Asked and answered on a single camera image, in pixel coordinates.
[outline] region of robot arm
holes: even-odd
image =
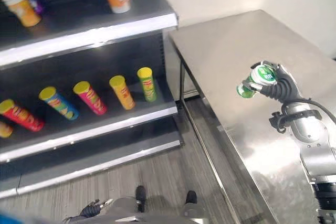
[[[336,124],[335,116],[325,107],[311,99],[304,99],[292,75],[282,65],[262,61],[271,69],[276,77],[276,83],[264,85],[256,83],[251,78],[242,82],[249,90],[259,92],[282,103],[281,113],[273,113],[269,119],[271,126],[279,133],[289,128],[289,135],[300,148],[300,158],[308,182],[311,184],[315,197],[319,202],[319,222],[336,223],[336,151],[329,144],[328,130],[321,121],[318,110],[310,104],[323,110]]]

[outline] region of red pringles can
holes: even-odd
[[[0,114],[31,131],[39,131],[44,125],[44,122],[34,117],[27,110],[17,106],[12,99],[0,103]]]
[[[79,95],[95,114],[103,115],[106,112],[107,108],[105,104],[87,81],[78,82],[74,86],[73,91]]]

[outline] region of gray pants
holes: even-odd
[[[209,220],[205,217],[202,207],[197,204],[188,203],[183,206],[180,216],[159,216],[149,215],[148,213],[138,212],[139,202],[135,198],[119,198],[112,203],[105,215],[98,215],[87,219],[72,220],[71,223],[78,224],[111,224],[128,221],[139,221],[146,223],[159,224],[209,224]]]

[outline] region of white shelf edge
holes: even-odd
[[[51,55],[73,48],[84,46],[99,47],[111,40],[174,26],[177,26],[177,17],[175,13],[171,13],[134,22],[91,29],[77,34],[61,36],[0,51],[0,66],[18,63],[39,56]]]
[[[119,122],[115,122],[112,124],[104,125],[101,127],[96,127],[94,129],[89,129],[86,131],[81,131],[75,134],[67,135],[64,137],[59,137],[56,139],[50,139],[44,141],[42,143],[18,148],[13,151],[5,152],[0,154],[0,163],[10,162],[13,158],[19,158],[24,156],[29,156],[33,153],[44,152],[47,150],[51,150],[53,148],[61,147],[67,144],[75,144],[81,140],[85,140],[94,136],[98,136],[104,133],[116,131],[119,129],[123,129],[125,127],[131,127],[136,124],[141,124],[150,120],[162,118],[168,115],[176,114],[177,108],[176,106],[170,107],[164,110],[155,111],[152,113],[148,113],[145,115],[136,116],[134,118],[128,118],[126,120],[122,120]]]
[[[5,191],[0,191],[0,199],[15,196],[15,195],[18,195],[16,188],[5,190]]]
[[[139,151],[139,152],[136,152],[136,153],[124,156],[124,157],[120,157],[120,158],[117,158],[117,159],[114,159],[114,160],[111,160],[111,161],[108,161],[108,162],[105,162],[99,165],[91,166],[91,167],[88,167],[82,170],[77,170],[75,172],[56,177],[56,178],[48,179],[43,182],[38,182],[38,183],[29,185],[29,186],[19,187],[16,191],[18,195],[21,195],[24,193],[28,193],[30,191],[42,189],[42,188],[45,188],[51,185],[59,184],[59,183],[66,182],[74,178],[78,178],[84,175],[89,175],[89,174],[98,172],[100,170],[105,170],[113,166],[132,161],[137,158],[145,157],[145,156],[148,156],[148,155],[160,152],[160,151],[164,151],[169,148],[179,146],[180,144],[181,144],[180,140],[174,140],[173,142],[170,142],[170,143],[159,145],[159,146],[147,149],[147,150],[142,150],[142,151]]]

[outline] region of store shelf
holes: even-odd
[[[179,146],[180,140],[174,119],[169,117],[2,164],[0,170],[6,176],[0,178],[0,198],[59,184],[168,150]]]
[[[42,21],[23,27],[16,17],[0,20],[0,69],[177,25],[166,0],[132,0],[113,14],[106,0],[78,0],[50,7]]]
[[[95,115],[87,105],[78,100],[76,107],[80,115],[74,121],[68,121],[54,109],[39,102],[45,113],[46,124],[40,132],[30,132],[15,125],[9,138],[0,139],[0,163],[13,159],[45,152],[65,145],[76,144],[89,138],[112,131],[133,127],[137,124],[157,120],[177,113],[176,104],[165,80],[154,82],[157,99],[146,102],[140,83],[129,85],[135,101],[135,107],[126,111],[119,103],[112,89],[99,93],[108,111],[104,115]]]

